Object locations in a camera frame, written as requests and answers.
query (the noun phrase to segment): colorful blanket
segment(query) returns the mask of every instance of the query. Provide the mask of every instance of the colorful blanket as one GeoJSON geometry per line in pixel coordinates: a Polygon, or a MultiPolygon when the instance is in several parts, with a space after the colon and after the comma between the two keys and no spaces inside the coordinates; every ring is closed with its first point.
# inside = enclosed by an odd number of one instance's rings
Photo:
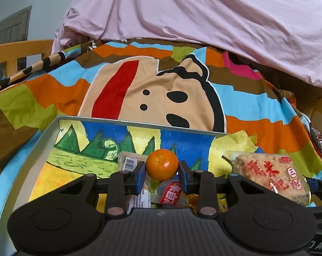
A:
{"type": "MultiPolygon", "coordinates": [[[[135,39],[88,42],[0,81],[0,211],[17,172],[58,115],[79,115],[257,135],[322,177],[307,119],[261,74],[229,52],[135,39]]],[[[220,176],[219,169],[210,169],[220,176]]]]}

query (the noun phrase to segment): rice cracker package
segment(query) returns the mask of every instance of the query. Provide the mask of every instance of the rice cracker package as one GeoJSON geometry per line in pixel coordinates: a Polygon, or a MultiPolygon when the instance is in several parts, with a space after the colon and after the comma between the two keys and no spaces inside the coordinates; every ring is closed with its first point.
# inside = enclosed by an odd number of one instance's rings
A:
{"type": "Polygon", "coordinates": [[[310,203],[310,188],[305,178],[295,168],[290,157],[228,151],[224,154],[238,173],[302,206],[310,203]]]}

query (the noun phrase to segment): plastic wrapper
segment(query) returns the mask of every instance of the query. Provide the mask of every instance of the plastic wrapper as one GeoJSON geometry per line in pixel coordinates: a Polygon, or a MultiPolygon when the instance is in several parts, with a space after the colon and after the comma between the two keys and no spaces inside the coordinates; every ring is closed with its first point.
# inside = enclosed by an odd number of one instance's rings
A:
{"type": "MultiPolygon", "coordinates": [[[[146,155],[122,151],[118,154],[118,166],[120,170],[134,171],[140,161],[145,162],[146,155]]],[[[144,185],[139,195],[128,195],[126,197],[126,211],[129,214],[133,208],[150,208],[150,177],[146,174],[144,185]]]]}
{"type": "MultiPolygon", "coordinates": [[[[199,202],[199,195],[186,195],[187,199],[188,199],[188,205],[189,207],[192,208],[193,212],[196,214],[196,209],[198,206],[198,202],[199,202]]],[[[223,194],[217,194],[217,199],[218,199],[218,209],[219,209],[219,213],[225,213],[228,210],[227,207],[227,202],[225,199],[225,195],[223,194]]]]}
{"type": "Polygon", "coordinates": [[[302,206],[310,203],[310,188],[290,157],[276,154],[225,152],[238,173],[302,206]]]}
{"type": "Polygon", "coordinates": [[[181,184],[178,180],[166,180],[161,182],[152,194],[151,202],[170,205],[171,208],[183,208],[188,206],[188,200],[182,192],[181,184]]]}

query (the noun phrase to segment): door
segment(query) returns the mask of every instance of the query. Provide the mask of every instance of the door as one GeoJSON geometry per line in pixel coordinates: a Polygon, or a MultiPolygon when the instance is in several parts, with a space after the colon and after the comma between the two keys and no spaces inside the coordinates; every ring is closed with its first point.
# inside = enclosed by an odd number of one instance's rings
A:
{"type": "MultiPolygon", "coordinates": [[[[27,40],[31,7],[24,8],[0,21],[0,44],[27,40]]],[[[26,58],[18,59],[18,70],[26,68],[26,58]]],[[[5,63],[0,63],[0,80],[4,76],[5,63]]]]}

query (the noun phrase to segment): orange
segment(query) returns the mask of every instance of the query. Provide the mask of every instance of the orange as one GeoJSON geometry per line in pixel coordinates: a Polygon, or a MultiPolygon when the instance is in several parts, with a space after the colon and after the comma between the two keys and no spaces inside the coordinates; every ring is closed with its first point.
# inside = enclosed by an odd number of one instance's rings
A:
{"type": "Polygon", "coordinates": [[[167,150],[155,150],[146,160],[146,170],[148,175],[157,181],[172,179],[179,168],[179,160],[176,155],[167,150]]]}

